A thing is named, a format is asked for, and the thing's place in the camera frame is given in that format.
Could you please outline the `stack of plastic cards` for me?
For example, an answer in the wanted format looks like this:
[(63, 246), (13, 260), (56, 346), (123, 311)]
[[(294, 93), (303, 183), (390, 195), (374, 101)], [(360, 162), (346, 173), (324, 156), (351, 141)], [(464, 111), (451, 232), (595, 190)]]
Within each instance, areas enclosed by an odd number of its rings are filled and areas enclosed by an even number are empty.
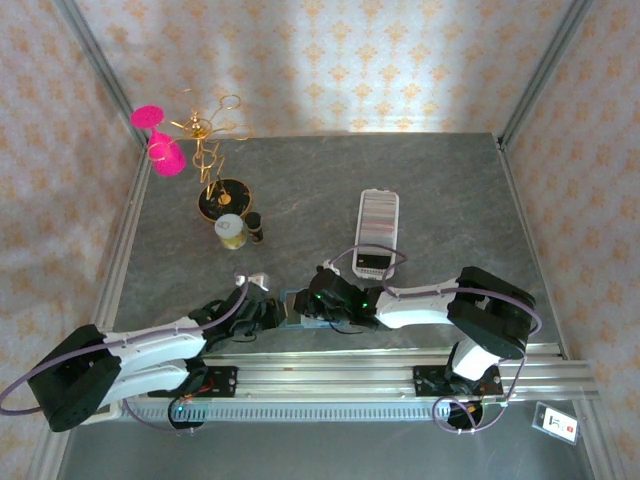
[(398, 222), (398, 196), (384, 190), (362, 192), (359, 242), (394, 248)]

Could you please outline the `small dark bottle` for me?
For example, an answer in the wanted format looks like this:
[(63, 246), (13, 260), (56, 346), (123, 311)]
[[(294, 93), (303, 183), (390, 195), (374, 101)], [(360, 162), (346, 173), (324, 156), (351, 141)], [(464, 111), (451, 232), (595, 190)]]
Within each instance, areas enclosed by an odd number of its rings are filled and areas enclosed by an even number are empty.
[(260, 244), (264, 240), (262, 217), (257, 212), (249, 212), (245, 216), (245, 224), (252, 243)]

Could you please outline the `pink wine glass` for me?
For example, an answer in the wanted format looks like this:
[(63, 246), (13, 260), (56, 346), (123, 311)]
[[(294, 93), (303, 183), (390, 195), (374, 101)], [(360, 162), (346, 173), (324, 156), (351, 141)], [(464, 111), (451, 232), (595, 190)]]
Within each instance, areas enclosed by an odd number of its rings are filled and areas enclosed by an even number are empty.
[(144, 105), (130, 116), (133, 127), (149, 130), (147, 156), (159, 176), (179, 175), (186, 167), (186, 157), (176, 140), (159, 130), (164, 121), (164, 110), (157, 105)]

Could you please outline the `white tag with red mark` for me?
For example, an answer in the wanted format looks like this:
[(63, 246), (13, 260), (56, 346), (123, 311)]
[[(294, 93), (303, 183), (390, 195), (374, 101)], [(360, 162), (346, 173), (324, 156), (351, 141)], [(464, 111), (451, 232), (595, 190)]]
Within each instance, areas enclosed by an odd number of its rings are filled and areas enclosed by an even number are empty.
[(578, 420), (546, 403), (536, 403), (532, 427), (567, 444), (577, 444)]

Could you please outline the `aluminium table side rail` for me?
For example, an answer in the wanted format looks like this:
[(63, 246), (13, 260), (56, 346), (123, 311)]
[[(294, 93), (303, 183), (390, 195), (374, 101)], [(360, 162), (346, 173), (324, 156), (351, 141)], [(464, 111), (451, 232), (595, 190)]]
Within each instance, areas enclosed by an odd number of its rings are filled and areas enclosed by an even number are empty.
[(92, 314), (91, 322), (99, 329), (111, 330), (115, 323), (150, 170), (147, 154), (142, 153), (129, 189), (100, 296)]
[(557, 311), (553, 296), (550, 294), (550, 291), (549, 291), (549, 285), (547, 282), (546, 273), (544, 272), (544, 269), (540, 263), (536, 241), (534, 239), (531, 225), (525, 211), (525, 205), (522, 201), (522, 196), (520, 194), (520, 190), (518, 188), (517, 181), (513, 173), (513, 169), (511, 168), (511, 165), (509, 163), (506, 149), (500, 142), (500, 138), (495, 137), (494, 142), (495, 142), (495, 146), (497, 149), (497, 153), (498, 153), (503, 171), (505, 173), (507, 182), (509, 184), (509, 188), (511, 190), (511, 194), (513, 197), (515, 208), (518, 213), (518, 217), (520, 219), (520, 222), (524, 231), (524, 235), (525, 235), (528, 248), (531, 254), (532, 262), (537, 272), (539, 284), (541, 285), (540, 287), (541, 295), (539, 297), (540, 303), (539, 303), (538, 311), (540, 313), (544, 313), (542, 329), (544, 331), (547, 331), (549, 329), (549, 325), (552, 325), (554, 327), (556, 336), (558, 339), (559, 348), (563, 358), (571, 359), (572, 355), (569, 349), (569, 344), (566, 341), (566, 337), (564, 335), (562, 325), (558, 322), (558, 318), (556, 316), (558, 311)]

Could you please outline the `aluminium frame post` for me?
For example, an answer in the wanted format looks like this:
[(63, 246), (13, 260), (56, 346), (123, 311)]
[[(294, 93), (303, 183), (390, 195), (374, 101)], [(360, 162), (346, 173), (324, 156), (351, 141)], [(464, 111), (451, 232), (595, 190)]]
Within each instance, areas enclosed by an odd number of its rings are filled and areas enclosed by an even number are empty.
[(603, 402), (580, 399), (573, 405), (595, 480), (627, 480)]
[(559, 65), (578, 28), (581, 26), (594, 0), (571, 0), (568, 10), (533, 71), (522, 95), (511, 113), (502, 133), (496, 137), (500, 151), (513, 144), (538, 97)]
[(136, 130), (129, 120), (130, 114), (133, 112), (132, 104), (83, 15), (77, 0), (53, 0), (53, 3), (79, 42), (85, 58), (96, 73), (101, 85), (105, 88), (109, 99), (125, 121), (127, 130), (136, 144), (143, 148), (146, 145), (146, 136)]
[(36, 446), (26, 480), (56, 480), (70, 431), (55, 433), (45, 428)]

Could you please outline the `yellow can with white lid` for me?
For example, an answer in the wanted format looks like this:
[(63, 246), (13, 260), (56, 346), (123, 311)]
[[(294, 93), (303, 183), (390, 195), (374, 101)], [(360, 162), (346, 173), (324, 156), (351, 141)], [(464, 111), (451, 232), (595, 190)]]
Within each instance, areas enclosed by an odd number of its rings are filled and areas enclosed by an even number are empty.
[(215, 222), (214, 230), (223, 247), (228, 250), (237, 250), (246, 244), (246, 227), (239, 215), (220, 216)]

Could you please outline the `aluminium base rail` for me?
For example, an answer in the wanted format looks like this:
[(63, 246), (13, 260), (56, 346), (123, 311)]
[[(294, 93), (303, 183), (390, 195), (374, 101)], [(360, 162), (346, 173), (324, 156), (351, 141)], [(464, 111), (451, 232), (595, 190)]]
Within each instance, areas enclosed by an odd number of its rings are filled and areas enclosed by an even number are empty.
[[(533, 344), (522, 370), (517, 361), (499, 366), (513, 401), (599, 397), (595, 375), (584, 360), (568, 360), (555, 344)], [(250, 402), (409, 401), (415, 397), (413, 368), (443, 366), (446, 348), (242, 353), (209, 356), (204, 363), (238, 368), (236, 397)]]

